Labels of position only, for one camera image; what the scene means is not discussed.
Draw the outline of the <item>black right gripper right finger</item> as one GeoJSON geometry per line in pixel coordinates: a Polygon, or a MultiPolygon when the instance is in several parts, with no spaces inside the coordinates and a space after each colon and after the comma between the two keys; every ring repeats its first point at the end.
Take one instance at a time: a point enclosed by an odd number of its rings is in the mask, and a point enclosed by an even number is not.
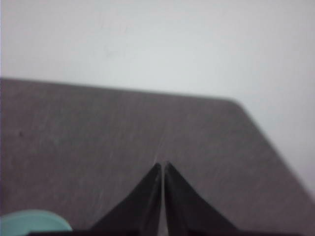
{"type": "Polygon", "coordinates": [[[164,200],[170,236],[236,232],[236,226],[198,195],[171,163],[164,169],[164,200]]]}

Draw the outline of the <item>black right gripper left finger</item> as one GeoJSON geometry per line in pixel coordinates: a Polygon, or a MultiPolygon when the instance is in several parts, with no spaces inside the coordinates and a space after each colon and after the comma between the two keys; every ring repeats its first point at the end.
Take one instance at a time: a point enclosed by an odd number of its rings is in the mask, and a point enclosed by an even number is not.
{"type": "Polygon", "coordinates": [[[130,194],[95,223],[98,236],[156,236],[161,210],[161,165],[156,163],[130,194]]]}

